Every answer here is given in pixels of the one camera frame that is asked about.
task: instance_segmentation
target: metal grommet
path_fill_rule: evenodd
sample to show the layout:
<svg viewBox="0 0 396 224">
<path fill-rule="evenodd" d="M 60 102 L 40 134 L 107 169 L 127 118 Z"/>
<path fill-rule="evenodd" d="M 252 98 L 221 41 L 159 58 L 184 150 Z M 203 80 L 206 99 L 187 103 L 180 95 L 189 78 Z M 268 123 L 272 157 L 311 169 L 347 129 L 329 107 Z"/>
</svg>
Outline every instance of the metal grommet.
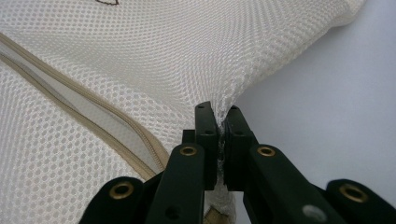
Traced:
<svg viewBox="0 0 396 224">
<path fill-rule="evenodd" d="M 183 156 L 193 156 L 197 154 L 197 149 L 194 147 L 183 147 L 180 150 L 180 154 Z"/>
<path fill-rule="evenodd" d="M 276 152 L 270 147 L 259 147 L 257 148 L 257 152 L 265 157 L 272 157 L 276 154 Z"/>
<path fill-rule="evenodd" d="M 349 200 L 352 200 L 356 203 L 365 203 L 369 199 L 369 196 L 367 196 L 367 194 L 361 189 L 350 184 L 344 184 L 341 186 L 340 192 Z"/>
<path fill-rule="evenodd" d="M 110 197 L 119 200 L 130 196 L 134 192 L 134 186 L 129 181 L 122 181 L 111 188 Z"/>
</svg>

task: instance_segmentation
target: hole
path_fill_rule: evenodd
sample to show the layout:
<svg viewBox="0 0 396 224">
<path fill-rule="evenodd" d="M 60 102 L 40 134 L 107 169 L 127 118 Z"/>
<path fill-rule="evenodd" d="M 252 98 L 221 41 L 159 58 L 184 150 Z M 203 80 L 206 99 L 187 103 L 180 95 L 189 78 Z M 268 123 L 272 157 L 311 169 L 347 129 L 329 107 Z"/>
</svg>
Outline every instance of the hole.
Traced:
<svg viewBox="0 0 396 224">
<path fill-rule="evenodd" d="M 180 208 L 178 206 L 171 205 L 166 208 L 165 215 L 170 220 L 177 220 L 180 218 Z"/>
<path fill-rule="evenodd" d="M 128 192 L 128 187 L 127 186 L 119 186 L 116 188 L 116 193 L 118 194 L 124 194 L 126 192 Z"/>
<path fill-rule="evenodd" d="M 183 147 L 180 150 L 180 154 L 184 155 L 184 156 L 193 156 L 197 153 L 197 149 L 193 148 L 193 147 Z"/>
<path fill-rule="evenodd" d="M 367 194 L 364 193 L 361 189 L 350 184 L 345 184 L 341 186 L 340 192 L 349 200 L 352 200 L 356 203 L 365 203 L 369 198 Z"/>
<path fill-rule="evenodd" d="M 96 0 L 96 2 L 100 2 L 110 6 L 116 6 L 119 4 L 119 0 L 115 0 L 115 1 Z"/>
<path fill-rule="evenodd" d="M 111 188 L 110 197 L 119 200 L 130 196 L 134 192 L 134 186 L 128 181 L 122 181 Z"/>
<path fill-rule="evenodd" d="M 306 217 L 310 218 L 315 222 L 319 222 L 319 223 L 327 222 L 326 214 L 320 208 L 312 204 L 304 205 L 303 213 Z"/>
<path fill-rule="evenodd" d="M 275 156 L 276 152 L 270 147 L 259 147 L 257 152 L 265 157 L 272 157 Z"/>
</svg>

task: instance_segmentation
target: white background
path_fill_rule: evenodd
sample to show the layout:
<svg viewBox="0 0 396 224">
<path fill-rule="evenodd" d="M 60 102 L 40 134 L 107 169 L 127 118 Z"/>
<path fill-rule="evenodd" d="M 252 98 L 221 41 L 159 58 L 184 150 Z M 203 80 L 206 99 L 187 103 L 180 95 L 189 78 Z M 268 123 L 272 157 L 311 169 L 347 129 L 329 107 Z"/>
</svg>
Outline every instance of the white background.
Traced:
<svg viewBox="0 0 396 224">
<path fill-rule="evenodd" d="M 311 183 L 352 179 L 396 206 L 396 1 L 368 0 L 236 105 Z M 249 223 L 236 199 L 236 223 Z"/>
</svg>

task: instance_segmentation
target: mesh laundry bag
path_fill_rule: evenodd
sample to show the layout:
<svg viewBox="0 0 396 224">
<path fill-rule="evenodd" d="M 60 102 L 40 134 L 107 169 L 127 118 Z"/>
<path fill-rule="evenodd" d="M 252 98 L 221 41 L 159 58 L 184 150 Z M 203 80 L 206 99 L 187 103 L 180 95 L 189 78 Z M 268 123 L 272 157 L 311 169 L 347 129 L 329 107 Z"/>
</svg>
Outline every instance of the mesh laundry bag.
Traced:
<svg viewBox="0 0 396 224">
<path fill-rule="evenodd" d="M 78 222 L 111 178 L 159 173 L 195 105 L 221 126 L 363 2 L 2 0 L 0 223 Z M 221 186 L 205 202 L 233 222 Z"/>
</svg>

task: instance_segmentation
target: zipper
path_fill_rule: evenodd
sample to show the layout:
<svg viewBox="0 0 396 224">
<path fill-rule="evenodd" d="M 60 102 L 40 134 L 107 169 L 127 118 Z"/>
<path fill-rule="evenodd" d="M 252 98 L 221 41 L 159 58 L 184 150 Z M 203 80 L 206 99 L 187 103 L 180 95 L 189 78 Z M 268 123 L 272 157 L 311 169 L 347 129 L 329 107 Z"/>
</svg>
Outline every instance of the zipper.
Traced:
<svg viewBox="0 0 396 224">
<path fill-rule="evenodd" d="M 163 146 L 159 142 L 159 140 L 154 135 L 152 135 L 148 130 L 146 130 L 143 126 L 141 126 L 138 122 L 136 122 L 133 119 L 129 118 L 125 113 L 123 113 L 122 111 L 119 111 L 117 108 L 114 108 L 112 105 L 110 105 L 106 101 L 100 99 L 99 97 L 94 95 L 94 93 L 86 90 L 84 87 L 82 87 L 81 85 L 77 84 L 72 79 L 64 76 L 63 74 L 61 74 L 57 70 L 55 70 L 52 67 L 48 66 L 47 64 L 45 64 L 44 62 L 39 60 L 36 56 L 34 56 L 30 52 L 28 52 L 26 49 L 23 49 L 22 47 L 17 45 L 15 42 L 10 40 L 5 35 L 0 34 L 0 42 L 2 42 L 10 50 L 12 50 L 12 52 L 14 52 L 18 56 L 22 57 L 24 60 L 26 60 L 28 63 L 30 63 L 32 66 L 36 67 L 40 71 L 42 71 L 47 76 L 55 79 L 56 81 L 58 81 L 62 85 L 65 85 L 66 88 L 78 93 L 83 98 L 85 98 L 85 99 L 89 100 L 90 102 L 98 105 L 103 110 L 108 111 L 109 113 L 111 113 L 111 115 L 115 116 L 117 119 L 122 120 L 122 122 L 124 122 L 130 128 L 132 128 L 132 130 L 134 130 L 134 132 L 137 133 L 137 135 L 140 137 L 140 139 L 142 140 L 142 142 L 145 145 L 146 149 L 150 153 L 152 159 L 154 160 L 157 168 L 160 171 L 162 171 L 164 169 L 164 167 L 166 166 L 166 163 L 168 161 L 168 158 L 169 158 L 168 153 L 163 148 Z M 39 78 L 37 78 L 37 76 L 32 76 L 32 71 L 30 69 L 26 69 L 27 66 L 21 66 L 20 64 L 15 63 L 12 60 L 10 60 L 8 57 L 6 57 L 6 58 L 9 61 L 9 63 L 12 63 L 14 65 L 14 67 L 17 66 L 20 70 L 22 70 L 22 72 L 25 75 L 27 75 L 30 79 L 33 79 L 35 81 L 36 85 L 38 83 L 39 88 L 41 90 L 42 89 L 46 90 L 46 93 L 49 93 L 52 96 L 51 98 L 54 98 L 54 100 L 60 102 L 63 105 L 63 107 L 67 108 L 67 110 L 69 112 L 71 112 L 74 115 L 77 115 L 78 117 L 81 117 L 82 119 L 84 119 L 85 120 L 84 121 L 85 124 L 90 123 L 89 126 L 94 128 L 95 130 L 98 130 L 98 132 L 101 133 L 102 136 L 105 135 L 107 140 L 111 139 L 110 142 L 113 143 L 112 145 L 114 145 L 114 143 L 117 142 L 117 144 L 115 144 L 115 145 L 118 145 L 117 148 L 118 148 L 118 150 L 120 150 L 118 152 L 119 152 L 119 154 L 123 155 L 124 159 L 126 159 L 127 161 L 136 161 L 137 164 L 139 164 L 141 167 L 145 167 L 143 170 L 147 170 L 148 173 L 150 173 L 151 176 L 153 176 L 155 174 L 154 172 L 152 172 L 152 170 L 145 163 L 143 163 L 138 157 L 136 157 L 136 155 L 132 151 L 130 151 L 126 146 L 124 146 L 122 143 L 120 143 L 120 141 L 118 141 L 117 138 L 115 138 L 114 136 L 112 136 L 111 134 L 106 132 L 103 128 L 98 126 L 96 123 L 92 122 L 91 120 L 86 118 L 84 115 L 79 113 L 75 108 L 73 108 L 73 106 L 71 106 L 69 103 L 67 103 L 67 101 L 65 99 L 61 99 L 59 94 L 54 94 L 54 91 L 49 91 L 49 86 L 45 85 L 44 84 L 45 82 L 43 82 L 42 80 L 39 80 Z"/>
</svg>

